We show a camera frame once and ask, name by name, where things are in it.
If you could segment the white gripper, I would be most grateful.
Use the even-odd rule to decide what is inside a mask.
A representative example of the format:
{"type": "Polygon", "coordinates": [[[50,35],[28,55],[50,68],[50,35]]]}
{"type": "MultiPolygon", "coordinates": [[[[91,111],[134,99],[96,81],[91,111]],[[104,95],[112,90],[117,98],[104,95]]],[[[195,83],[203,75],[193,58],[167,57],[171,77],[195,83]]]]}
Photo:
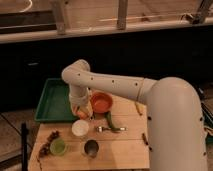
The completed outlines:
{"type": "Polygon", "coordinates": [[[82,97],[69,96],[69,101],[70,101],[72,113],[75,116],[77,116],[77,111],[83,111],[87,113],[89,117],[92,116],[93,110],[91,107],[91,103],[89,102],[88,95],[85,95],[82,97]]]}

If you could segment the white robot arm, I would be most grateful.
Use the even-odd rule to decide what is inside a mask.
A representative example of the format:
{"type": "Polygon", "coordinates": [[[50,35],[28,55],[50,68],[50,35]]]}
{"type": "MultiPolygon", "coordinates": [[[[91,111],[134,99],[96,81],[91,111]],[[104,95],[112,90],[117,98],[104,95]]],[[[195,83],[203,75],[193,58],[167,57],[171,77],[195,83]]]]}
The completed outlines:
{"type": "Polygon", "coordinates": [[[87,104],[92,88],[147,107],[150,171],[208,171],[201,101],[187,81],[94,73],[83,59],[64,68],[61,77],[73,106],[87,104]]]}

